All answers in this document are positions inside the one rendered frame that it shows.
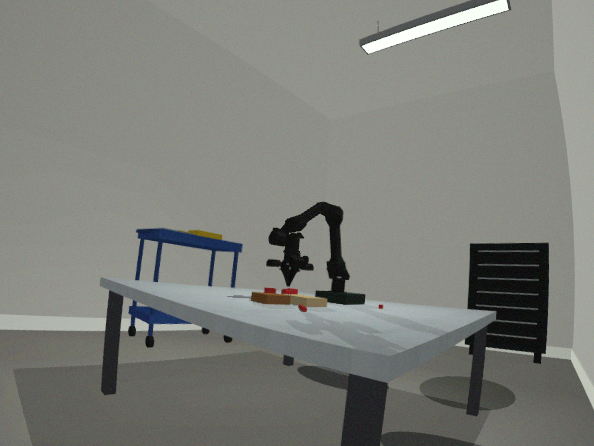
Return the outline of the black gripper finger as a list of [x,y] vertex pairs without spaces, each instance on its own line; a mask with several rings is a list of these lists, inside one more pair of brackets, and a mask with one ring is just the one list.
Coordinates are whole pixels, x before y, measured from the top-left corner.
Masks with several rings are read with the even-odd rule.
[[294,279],[295,275],[296,275],[298,272],[300,272],[300,270],[291,270],[291,272],[290,272],[290,279],[289,279],[289,286],[290,286],[290,284],[291,284],[292,280]]
[[289,279],[290,279],[290,272],[291,272],[291,270],[290,269],[279,269],[279,270],[282,271],[282,274],[283,274],[283,276],[285,278],[285,281],[286,281],[286,285],[289,286]]

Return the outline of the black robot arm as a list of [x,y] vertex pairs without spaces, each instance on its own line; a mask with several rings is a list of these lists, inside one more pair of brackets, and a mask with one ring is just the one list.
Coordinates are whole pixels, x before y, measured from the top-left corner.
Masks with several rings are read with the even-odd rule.
[[[346,270],[345,261],[342,258],[340,225],[343,221],[343,209],[340,206],[327,202],[316,203],[302,214],[288,218],[281,229],[273,228],[268,238],[269,243],[271,245],[299,249],[300,238],[304,238],[304,236],[301,232],[295,232],[302,231],[307,223],[320,213],[325,216],[330,229],[331,259],[327,261],[327,270],[329,278],[332,278],[333,282],[331,291],[328,292],[347,293],[344,292],[345,280],[349,280],[350,275]],[[308,265],[308,262],[309,257],[301,257],[298,252],[297,255],[289,252],[286,259],[286,264],[291,264],[295,268],[303,268],[304,265]]]

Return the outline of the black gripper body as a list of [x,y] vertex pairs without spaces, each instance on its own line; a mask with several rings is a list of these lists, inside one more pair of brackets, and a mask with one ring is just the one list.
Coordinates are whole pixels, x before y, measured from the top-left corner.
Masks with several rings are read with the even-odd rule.
[[285,247],[285,250],[283,251],[284,253],[284,260],[282,262],[280,262],[280,260],[267,260],[266,262],[266,266],[267,267],[281,267],[281,269],[289,269],[290,270],[306,270],[306,271],[313,271],[314,270],[314,266],[313,264],[308,264],[308,265],[304,265],[303,268],[300,267],[292,267],[291,264],[286,264],[286,259],[287,256],[289,254],[289,252],[293,252],[293,255],[297,255],[297,252],[300,254],[300,251],[298,248],[291,248],[291,247]]

